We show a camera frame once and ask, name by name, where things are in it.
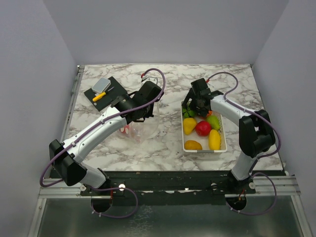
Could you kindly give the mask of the clear zip top bag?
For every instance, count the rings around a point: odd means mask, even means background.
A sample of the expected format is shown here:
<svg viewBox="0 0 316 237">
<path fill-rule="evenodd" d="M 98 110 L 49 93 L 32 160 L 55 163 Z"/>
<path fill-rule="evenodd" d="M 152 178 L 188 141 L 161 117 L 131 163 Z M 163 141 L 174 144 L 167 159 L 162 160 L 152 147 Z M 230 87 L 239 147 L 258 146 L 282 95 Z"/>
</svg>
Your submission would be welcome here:
<svg viewBox="0 0 316 237">
<path fill-rule="evenodd" d="M 129 136 L 122 135 L 118 130 L 116 132 L 118 137 L 136 144 L 141 144 L 145 140 L 149 139 L 158 129 L 160 120 L 159 106 L 159 102 L 154 104 L 153 117 L 146 118 L 144 122 L 131 122 L 128 124 L 130 126 Z"/>
</svg>

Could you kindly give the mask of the red strawberry toy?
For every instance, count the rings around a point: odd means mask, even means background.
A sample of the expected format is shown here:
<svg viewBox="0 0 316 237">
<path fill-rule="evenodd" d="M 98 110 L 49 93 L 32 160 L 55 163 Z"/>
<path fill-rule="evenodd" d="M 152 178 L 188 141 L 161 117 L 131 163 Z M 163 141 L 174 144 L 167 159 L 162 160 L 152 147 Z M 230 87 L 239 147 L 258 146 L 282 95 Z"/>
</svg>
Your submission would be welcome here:
<svg viewBox="0 0 316 237">
<path fill-rule="evenodd" d="M 124 136 L 129 136 L 130 135 L 130 126 L 126 125 L 124 127 L 122 127 L 119 132 L 124 135 Z"/>
</svg>

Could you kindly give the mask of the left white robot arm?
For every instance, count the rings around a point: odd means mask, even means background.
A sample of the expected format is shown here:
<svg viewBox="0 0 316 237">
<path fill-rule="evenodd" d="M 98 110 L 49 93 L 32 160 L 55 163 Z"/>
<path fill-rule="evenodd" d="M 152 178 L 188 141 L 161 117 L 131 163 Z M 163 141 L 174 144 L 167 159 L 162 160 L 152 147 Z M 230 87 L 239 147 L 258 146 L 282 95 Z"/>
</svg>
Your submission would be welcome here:
<svg viewBox="0 0 316 237">
<path fill-rule="evenodd" d="M 151 81 L 138 91 L 122 94 L 112 100 L 106 111 L 77 135 L 49 144 L 53 167 L 67 186 L 86 184 L 99 195 L 109 189 L 108 176 L 100 169 L 83 164 L 86 156 L 102 141 L 132 121 L 143 122 L 153 116 L 153 104 L 162 94 L 161 88 Z"/>
</svg>

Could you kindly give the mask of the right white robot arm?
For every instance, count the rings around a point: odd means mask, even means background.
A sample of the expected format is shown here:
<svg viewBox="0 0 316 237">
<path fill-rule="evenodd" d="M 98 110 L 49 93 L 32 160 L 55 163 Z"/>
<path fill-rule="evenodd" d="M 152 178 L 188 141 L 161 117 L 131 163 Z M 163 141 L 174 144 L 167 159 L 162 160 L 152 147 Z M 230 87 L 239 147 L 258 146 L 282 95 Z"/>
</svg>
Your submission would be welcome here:
<svg viewBox="0 0 316 237">
<path fill-rule="evenodd" d="M 220 113 L 239 127 L 239 146 L 241 153 L 231 169 L 232 178 L 227 180 L 227 188 L 238 193 L 245 186 L 258 159 L 264 157 L 275 144 L 276 138 L 268 113 L 254 111 L 229 101 L 226 94 L 211 91 L 204 78 L 191 83 L 182 106 L 188 105 L 198 116 L 205 118 L 209 111 Z"/>
</svg>

